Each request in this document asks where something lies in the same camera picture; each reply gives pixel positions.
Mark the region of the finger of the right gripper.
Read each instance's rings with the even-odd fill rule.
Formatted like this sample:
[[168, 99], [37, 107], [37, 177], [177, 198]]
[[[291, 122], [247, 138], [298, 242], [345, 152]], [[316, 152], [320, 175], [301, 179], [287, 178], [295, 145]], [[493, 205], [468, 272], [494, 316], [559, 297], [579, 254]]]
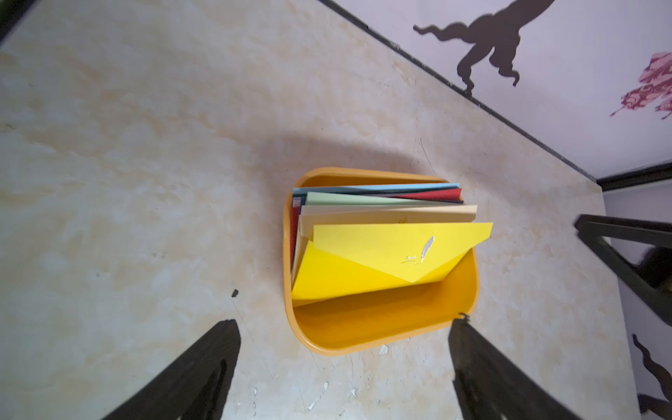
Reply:
[[[598, 215], [579, 215], [574, 222], [584, 243], [667, 325], [671, 324], [671, 225]], [[623, 257], [608, 239], [643, 243], [651, 248], [638, 264]]]

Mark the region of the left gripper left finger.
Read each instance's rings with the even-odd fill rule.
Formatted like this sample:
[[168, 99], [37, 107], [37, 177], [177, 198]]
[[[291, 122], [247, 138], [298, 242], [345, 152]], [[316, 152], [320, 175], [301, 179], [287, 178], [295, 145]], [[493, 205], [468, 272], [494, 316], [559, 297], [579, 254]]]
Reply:
[[108, 419], [221, 419], [242, 344], [235, 320], [216, 323]]

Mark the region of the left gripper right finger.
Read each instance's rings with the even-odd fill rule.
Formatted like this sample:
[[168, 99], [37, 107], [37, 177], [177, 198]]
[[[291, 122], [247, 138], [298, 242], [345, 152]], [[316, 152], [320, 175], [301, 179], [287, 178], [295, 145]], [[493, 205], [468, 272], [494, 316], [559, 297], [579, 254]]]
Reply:
[[465, 419], [577, 419], [481, 335], [462, 313], [448, 346], [453, 386]]

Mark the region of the yellow plastic storage box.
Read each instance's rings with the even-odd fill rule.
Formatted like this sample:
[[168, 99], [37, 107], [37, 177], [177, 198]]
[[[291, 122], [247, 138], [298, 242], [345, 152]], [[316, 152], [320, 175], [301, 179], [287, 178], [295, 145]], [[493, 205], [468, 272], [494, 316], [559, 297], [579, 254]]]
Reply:
[[[336, 167], [306, 173], [295, 185], [339, 187], [443, 184], [441, 178]], [[283, 209], [283, 294], [292, 331], [311, 351], [341, 356], [449, 327], [462, 313], [474, 310], [480, 293], [476, 247], [448, 276], [436, 283], [378, 290], [336, 299], [294, 301], [290, 264], [290, 203]]]

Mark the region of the yellow envelope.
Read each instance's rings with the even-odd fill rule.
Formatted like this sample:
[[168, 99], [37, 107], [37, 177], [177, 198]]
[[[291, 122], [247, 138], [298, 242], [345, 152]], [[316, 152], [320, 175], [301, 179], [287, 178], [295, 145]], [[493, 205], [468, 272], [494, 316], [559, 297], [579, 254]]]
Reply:
[[317, 225], [292, 288], [294, 301], [320, 301], [444, 280], [492, 223]]

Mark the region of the red envelope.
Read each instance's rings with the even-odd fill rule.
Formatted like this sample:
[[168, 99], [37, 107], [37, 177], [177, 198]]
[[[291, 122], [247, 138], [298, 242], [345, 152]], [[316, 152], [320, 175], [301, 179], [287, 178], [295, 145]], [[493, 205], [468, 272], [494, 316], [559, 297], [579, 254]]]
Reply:
[[[461, 189], [459, 184], [410, 184], [410, 185], [340, 185], [339, 187], [302, 187], [295, 188], [290, 200], [290, 212], [292, 208], [301, 209], [306, 203], [308, 193], [329, 193], [329, 194], [353, 194], [368, 195], [395, 199], [410, 199], [416, 201], [428, 201], [430, 206], [442, 206], [449, 204], [461, 205], [463, 201], [460, 198]], [[402, 207], [421, 207], [422, 205], [406, 205]], [[291, 247], [291, 227], [288, 229]]]

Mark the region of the light green envelope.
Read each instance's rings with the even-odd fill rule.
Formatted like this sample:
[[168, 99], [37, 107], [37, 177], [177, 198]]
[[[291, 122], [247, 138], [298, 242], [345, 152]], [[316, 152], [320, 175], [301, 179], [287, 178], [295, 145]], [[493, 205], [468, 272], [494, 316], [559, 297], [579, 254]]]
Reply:
[[424, 201], [415, 199], [395, 199], [368, 195], [329, 194], [328, 192], [308, 192], [308, 206], [406, 206], [422, 205]]

